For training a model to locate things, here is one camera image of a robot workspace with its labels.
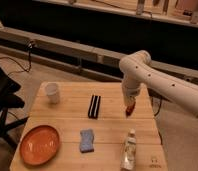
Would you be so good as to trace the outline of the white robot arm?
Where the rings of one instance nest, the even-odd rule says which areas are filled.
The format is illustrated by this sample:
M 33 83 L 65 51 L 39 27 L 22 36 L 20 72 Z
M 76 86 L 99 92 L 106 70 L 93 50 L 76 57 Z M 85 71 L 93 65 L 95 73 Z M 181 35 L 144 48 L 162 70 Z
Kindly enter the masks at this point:
M 155 70 L 149 66 L 150 62 L 151 56 L 145 50 L 126 55 L 120 60 L 125 106 L 133 108 L 140 86 L 144 83 L 198 119 L 198 85 Z

